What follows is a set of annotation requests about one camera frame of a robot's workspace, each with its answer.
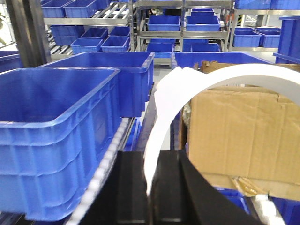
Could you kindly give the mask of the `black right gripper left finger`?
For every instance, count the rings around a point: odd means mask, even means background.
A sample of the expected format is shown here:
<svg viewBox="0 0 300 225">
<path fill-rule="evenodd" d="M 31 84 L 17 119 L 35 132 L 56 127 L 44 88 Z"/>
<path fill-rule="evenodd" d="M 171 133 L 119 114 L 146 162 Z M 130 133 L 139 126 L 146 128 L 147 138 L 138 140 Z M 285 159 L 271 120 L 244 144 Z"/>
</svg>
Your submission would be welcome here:
<svg viewBox="0 0 300 225">
<path fill-rule="evenodd" d="M 79 224 L 148 224 L 142 152 L 118 151 L 110 175 Z"/>
</svg>

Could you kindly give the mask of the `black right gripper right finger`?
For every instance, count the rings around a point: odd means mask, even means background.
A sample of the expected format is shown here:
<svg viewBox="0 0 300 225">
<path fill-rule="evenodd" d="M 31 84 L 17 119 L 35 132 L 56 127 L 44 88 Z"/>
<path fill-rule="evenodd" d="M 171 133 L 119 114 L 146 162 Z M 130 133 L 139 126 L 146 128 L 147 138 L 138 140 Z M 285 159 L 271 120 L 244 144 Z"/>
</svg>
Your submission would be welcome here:
<svg viewBox="0 0 300 225">
<path fill-rule="evenodd" d="M 150 196 L 156 225 L 262 224 L 217 191 L 183 151 L 160 152 Z"/>
</svg>

